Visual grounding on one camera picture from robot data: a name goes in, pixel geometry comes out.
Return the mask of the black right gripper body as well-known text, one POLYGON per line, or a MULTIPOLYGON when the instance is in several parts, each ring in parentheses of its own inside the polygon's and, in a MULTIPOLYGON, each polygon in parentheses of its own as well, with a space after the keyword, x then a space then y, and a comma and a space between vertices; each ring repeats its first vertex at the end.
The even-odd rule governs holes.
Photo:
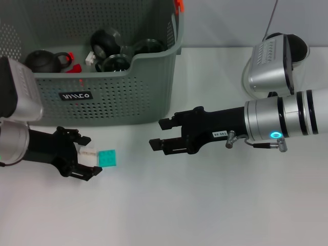
POLYGON ((213 136, 214 132, 234 131, 237 136, 246 135, 244 107, 206 112, 197 107, 181 120, 181 136, 186 141, 188 154, 197 153, 210 142, 227 140, 226 136, 213 136))

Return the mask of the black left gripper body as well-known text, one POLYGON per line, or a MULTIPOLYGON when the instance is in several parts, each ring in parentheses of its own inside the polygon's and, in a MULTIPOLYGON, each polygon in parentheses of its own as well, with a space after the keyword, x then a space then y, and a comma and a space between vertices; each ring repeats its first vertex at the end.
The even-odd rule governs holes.
POLYGON ((24 160, 47 163, 63 177, 77 177, 77 150, 73 143, 77 130, 57 127, 52 133, 29 130, 29 144, 24 160))

